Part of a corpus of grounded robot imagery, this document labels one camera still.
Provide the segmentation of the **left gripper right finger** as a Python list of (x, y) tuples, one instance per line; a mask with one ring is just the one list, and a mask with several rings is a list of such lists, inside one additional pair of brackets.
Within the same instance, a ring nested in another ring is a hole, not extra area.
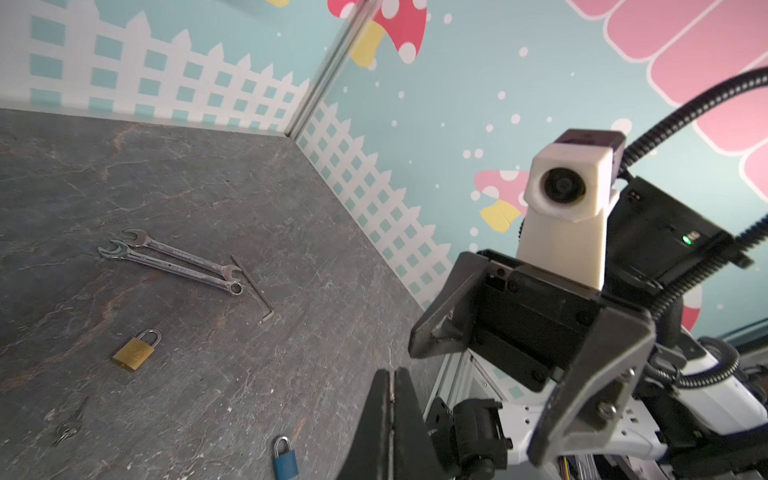
[(423, 420), (410, 373), (394, 373), (392, 403), (392, 478), (448, 479)]

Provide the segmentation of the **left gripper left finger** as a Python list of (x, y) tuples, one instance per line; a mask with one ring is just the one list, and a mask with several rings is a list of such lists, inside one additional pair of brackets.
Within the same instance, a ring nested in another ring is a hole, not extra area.
[(350, 449), (338, 480), (389, 478), (391, 433), (390, 372), (374, 374)]

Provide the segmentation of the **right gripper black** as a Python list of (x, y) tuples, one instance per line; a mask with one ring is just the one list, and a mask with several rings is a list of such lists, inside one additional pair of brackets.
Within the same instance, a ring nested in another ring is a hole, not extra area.
[(617, 306), (499, 252), (464, 252), (414, 324), (408, 353), (427, 359), (472, 350), (529, 390), (566, 370), (527, 449), (539, 467), (610, 443), (656, 339), (647, 310)]

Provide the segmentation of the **small blue padlock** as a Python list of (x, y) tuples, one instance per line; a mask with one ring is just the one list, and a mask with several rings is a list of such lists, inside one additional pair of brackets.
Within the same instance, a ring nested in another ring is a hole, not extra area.
[(290, 439), (281, 435), (272, 444), (273, 470), (276, 480), (296, 480), (299, 476), (296, 452)]

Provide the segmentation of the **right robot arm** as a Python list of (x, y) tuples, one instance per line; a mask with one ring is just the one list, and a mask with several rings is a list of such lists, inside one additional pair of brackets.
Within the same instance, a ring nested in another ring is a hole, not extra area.
[(767, 473), (763, 366), (684, 328), (684, 296), (751, 265), (760, 219), (732, 235), (630, 167), (705, 113), (767, 84), (756, 68), (711, 87), (628, 142), (569, 129), (533, 159), (517, 252), (465, 252), (414, 325), (414, 359), (472, 353), (533, 393), (509, 419), (492, 398), (435, 398), (424, 420), (404, 371), (380, 421), (397, 479), (490, 479), (510, 463), (581, 455), (651, 460), (677, 479)]

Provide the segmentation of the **hex allen key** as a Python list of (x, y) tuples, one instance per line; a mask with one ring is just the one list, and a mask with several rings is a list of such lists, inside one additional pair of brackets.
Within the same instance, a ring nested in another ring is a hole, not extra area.
[(231, 256), (232, 261), (236, 265), (236, 267), (241, 271), (251, 288), (253, 289), (254, 293), (257, 295), (258, 299), (261, 301), (261, 303), (265, 307), (265, 313), (262, 315), (262, 318), (260, 320), (261, 323), (265, 323), (269, 321), (274, 315), (275, 315), (275, 309), (270, 302), (270, 300), (265, 296), (265, 294), (262, 292), (262, 290), (259, 288), (257, 283), (255, 282), (252, 275), (248, 272), (248, 270), (245, 268), (245, 266), (242, 264), (242, 262), (235, 256)]

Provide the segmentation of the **brass padlock key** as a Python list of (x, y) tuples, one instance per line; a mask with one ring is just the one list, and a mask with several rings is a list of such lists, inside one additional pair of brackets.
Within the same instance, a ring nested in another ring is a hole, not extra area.
[(75, 436), (81, 430), (83, 425), (83, 414), (88, 402), (89, 396), (86, 396), (78, 408), (56, 428), (53, 446), (58, 446), (64, 440)]

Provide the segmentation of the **brass padlock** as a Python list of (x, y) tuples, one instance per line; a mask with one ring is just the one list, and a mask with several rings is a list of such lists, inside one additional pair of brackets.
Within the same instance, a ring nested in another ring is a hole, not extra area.
[(157, 345), (162, 340), (162, 333), (157, 329), (146, 329), (121, 347), (112, 357), (111, 361), (121, 368), (129, 371), (138, 370), (146, 360), (155, 352)]

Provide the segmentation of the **silver combination wrench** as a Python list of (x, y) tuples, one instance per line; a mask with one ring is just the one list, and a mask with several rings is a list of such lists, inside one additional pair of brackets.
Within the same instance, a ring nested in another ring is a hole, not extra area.
[(161, 270), (167, 273), (171, 273), (177, 276), (184, 277), (186, 279), (194, 280), (196, 282), (212, 286), (223, 290), (230, 295), (239, 296), (244, 292), (243, 286), (236, 280), (224, 280), (219, 279), (202, 272), (198, 272), (193, 269), (186, 268), (181, 265), (177, 265), (172, 262), (161, 260), (152, 256), (137, 253), (132, 250), (126, 243), (120, 240), (111, 240), (114, 245), (113, 249), (107, 249), (98, 247), (97, 250), (100, 255), (108, 259), (120, 259), (145, 265), (157, 270)]
[(233, 264), (221, 265), (216, 262), (201, 258), (197, 255), (191, 254), (176, 247), (167, 245), (151, 238), (144, 230), (141, 229), (126, 229), (124, 234), (132, 236), (132, 239), (125, 240), (125, 243), (129, 247), (146, 247), (154, 251), (163, 253), (173, 258), (183, 260), (187, 263), (193, 264), (197, 267), (203, 268), (210, 272), (219, 274), (224, 280), (234, 281), (234, 273), (242, 273), (243, 270)]

